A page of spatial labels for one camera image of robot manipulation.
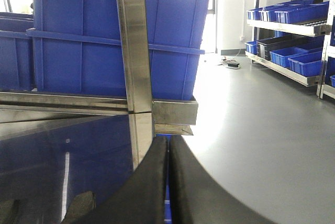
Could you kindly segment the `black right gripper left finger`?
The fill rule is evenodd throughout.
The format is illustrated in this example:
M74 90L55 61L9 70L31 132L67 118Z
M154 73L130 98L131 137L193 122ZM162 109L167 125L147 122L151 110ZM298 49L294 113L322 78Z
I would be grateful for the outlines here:
M124 185L74 223L164 223L167 142L155 137Z

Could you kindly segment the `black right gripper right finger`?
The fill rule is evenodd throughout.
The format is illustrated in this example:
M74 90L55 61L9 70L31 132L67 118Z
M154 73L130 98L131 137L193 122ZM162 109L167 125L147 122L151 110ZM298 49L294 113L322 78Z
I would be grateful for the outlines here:
M169 191L173 223L272 223L222 188L182 136L172 136Z

